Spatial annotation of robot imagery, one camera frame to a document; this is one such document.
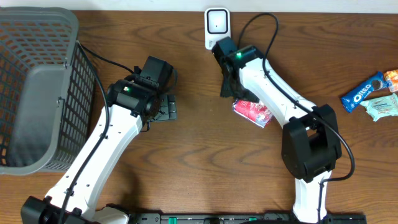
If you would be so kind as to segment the red purple snack bag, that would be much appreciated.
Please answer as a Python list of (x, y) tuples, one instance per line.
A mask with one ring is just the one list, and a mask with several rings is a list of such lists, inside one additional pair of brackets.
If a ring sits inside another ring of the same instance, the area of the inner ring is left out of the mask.
[(258, 103), (236, 100), (233, 111), (255, 125), (264, 128), (273, 118), (271, 111), (260, 101)]

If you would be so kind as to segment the blue Oreo cookie pack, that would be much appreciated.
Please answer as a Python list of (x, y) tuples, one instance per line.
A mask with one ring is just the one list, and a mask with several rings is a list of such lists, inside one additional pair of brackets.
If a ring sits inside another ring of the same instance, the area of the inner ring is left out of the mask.
[(344, 109), (352, 113), (353, 110), (364, 101), (372, 92), (385, 89), (388, 87), (382, 72), (377, 72), (375, 75), (368, 78), (366, 81), (359, 84), (356, 88), (349, 91), (341, 97), (341, 102)]

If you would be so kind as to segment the teal wet wipes pack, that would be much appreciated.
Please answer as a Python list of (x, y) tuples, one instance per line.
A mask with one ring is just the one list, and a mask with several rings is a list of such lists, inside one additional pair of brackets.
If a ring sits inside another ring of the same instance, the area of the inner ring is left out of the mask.
[(395, 93), (365, 100), (360, 103), (374, 122), (386, 116), (397, 116), (397, 95)]

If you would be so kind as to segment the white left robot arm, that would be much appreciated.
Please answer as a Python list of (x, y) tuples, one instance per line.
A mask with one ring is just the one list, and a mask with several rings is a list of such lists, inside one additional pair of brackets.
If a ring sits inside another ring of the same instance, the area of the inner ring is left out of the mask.
[(176, 76), (171, 64), (150, 56), (143, 68), (111, 84), (91, 136), (44, 199), (26, 200), (23, 223), (128, 223), (131, 215), (115, 205), (97, 210), (98, 199), (124, 150), (159, 114)]

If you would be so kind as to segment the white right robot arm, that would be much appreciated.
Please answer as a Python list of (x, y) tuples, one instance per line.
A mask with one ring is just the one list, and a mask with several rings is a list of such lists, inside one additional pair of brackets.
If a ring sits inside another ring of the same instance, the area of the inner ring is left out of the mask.
[(223, 74), (220, 95), (261, 102), (280, 124), (282, 160), (295, 178), (296, 219), (302, 223), (324, 219), (326, 192), (320, 184), (331, 177), (342, 154), (334, 110), (298, 94), (253, 45), (238, 49), (225, 37), (213, 42), (211, 52)]

